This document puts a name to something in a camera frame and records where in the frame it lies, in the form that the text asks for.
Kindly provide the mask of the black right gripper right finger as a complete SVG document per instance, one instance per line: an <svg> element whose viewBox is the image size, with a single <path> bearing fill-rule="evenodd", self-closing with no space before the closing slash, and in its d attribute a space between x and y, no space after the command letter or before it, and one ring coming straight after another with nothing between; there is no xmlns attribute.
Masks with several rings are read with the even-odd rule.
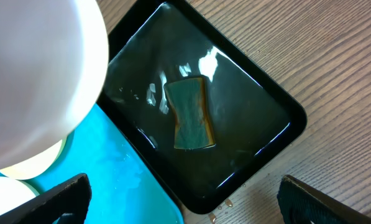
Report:
<svg viewBox="0 0 371 224"><path fill-rule="evenodd" d="M286 224L371 224L371 217L291 175L283 176L277 200Z"/></svg>

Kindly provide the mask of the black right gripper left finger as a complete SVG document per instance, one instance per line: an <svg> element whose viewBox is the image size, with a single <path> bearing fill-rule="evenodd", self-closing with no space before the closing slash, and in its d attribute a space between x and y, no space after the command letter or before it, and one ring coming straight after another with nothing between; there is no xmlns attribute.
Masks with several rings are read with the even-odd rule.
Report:
<svg viewBox="0 0 371 224"><path fill-rule="evenodd" d="M85 173L80 173L0 215L0 223L84 224L90 201L89 178Z"/></svg>

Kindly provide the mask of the green yellow sponge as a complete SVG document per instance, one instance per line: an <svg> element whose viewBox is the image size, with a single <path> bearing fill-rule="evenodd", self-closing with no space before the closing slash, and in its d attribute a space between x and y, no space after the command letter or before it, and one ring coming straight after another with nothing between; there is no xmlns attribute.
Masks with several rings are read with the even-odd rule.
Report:
<svg viewBox="0 0 371 224"><path fill-rule="evenodd" d="M174 148L193 150L215 145L204 78L167 83L164 90L175 116Z"/></svg>

